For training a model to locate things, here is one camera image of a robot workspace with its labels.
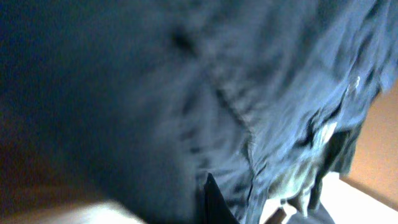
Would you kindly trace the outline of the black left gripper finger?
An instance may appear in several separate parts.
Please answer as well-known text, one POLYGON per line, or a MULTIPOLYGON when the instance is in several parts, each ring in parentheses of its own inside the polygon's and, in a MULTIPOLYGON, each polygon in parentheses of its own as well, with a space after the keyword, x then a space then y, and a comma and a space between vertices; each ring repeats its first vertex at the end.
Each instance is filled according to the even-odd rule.
POLYGON ((204 224, 239 224, 231 213, 212 176, 208 173, 204 185, 204 224))

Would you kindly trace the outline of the dark blue shorts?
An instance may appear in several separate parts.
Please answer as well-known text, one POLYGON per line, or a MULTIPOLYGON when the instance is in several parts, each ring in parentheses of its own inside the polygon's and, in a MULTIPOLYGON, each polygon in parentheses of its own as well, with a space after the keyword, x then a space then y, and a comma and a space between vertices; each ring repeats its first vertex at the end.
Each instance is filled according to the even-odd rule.
POLYGON ((315 210, 396 80, 396 1, 1 2, 1 143, 146 223, 315 210))

